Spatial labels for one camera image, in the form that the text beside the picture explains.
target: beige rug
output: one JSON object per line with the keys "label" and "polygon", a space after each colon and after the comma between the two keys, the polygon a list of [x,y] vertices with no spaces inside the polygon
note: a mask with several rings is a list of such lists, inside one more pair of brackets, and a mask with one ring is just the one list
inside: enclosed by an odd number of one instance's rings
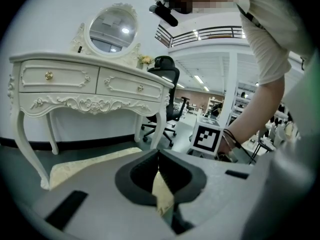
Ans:
{"label": "beige rug", "polygon": [[[137,147],[127,148],[118,152],[105,154],[102,156],[56,164],[52,167],[50,172],[49,189],[52,190],[59,184],[66,181],[72,175],[81,171],[82,169],[97,164],[100,162],[116,159],[123,156],[128,156],[133,153],[141,152],[142,150]],[[157,197],[157,211],[163,216],[166,211],[173,205],[174,196],[170,192],[161,174],[158,172],[154,178],[152,194]]]}

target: white pillar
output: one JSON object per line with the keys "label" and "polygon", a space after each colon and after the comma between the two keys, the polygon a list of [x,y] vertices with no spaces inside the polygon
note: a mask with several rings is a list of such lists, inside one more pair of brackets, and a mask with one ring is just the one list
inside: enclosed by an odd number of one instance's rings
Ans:
{"label": "white pillar", "polygon": [[233,103],[235,98],[235,91],[237,90],[238,78],[238,54],[235,51],[229,52],[229,72],[226,83],[226,92],[222,111],[219,117],[219,125],[222,128],[226,127],[230,113],[233,111]]}

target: gold drawer knob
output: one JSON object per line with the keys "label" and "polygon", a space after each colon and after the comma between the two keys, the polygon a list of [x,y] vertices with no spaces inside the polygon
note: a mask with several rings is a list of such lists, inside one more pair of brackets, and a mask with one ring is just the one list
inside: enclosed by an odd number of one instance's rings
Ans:
{"label": "gold drawer knob", "polygon": [[45,79],[50,80],[54,77],[54,73],[52,73],[51,71],[48,71],[47,73],[45,73]]}
{"label": "gold drawer knob", "polygon": [[144,87],[140,84],[139,86],[138,86],[138,91],[139,92],[142,92],[144,90]]}

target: white box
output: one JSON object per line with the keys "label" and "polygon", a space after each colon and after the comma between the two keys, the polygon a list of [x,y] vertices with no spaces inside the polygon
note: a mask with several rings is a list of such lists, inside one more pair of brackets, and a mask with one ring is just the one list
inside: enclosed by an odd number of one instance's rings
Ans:
{"label": "white box", "polygon": [[224,129],[215,119],[198,116],[190,142],[190,149],[200,151],[212,156],[217,155]]}

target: oval mirror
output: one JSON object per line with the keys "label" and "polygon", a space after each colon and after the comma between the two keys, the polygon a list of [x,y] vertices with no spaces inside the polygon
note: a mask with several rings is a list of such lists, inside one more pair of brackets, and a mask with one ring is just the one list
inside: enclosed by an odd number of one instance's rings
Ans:
{"label": "oval mirror", "polygon": [[133,42],[136,29],[136,20],[129,12],[111,8],[94,20],[89,33],[97,49],[105,53],[118,53]]}

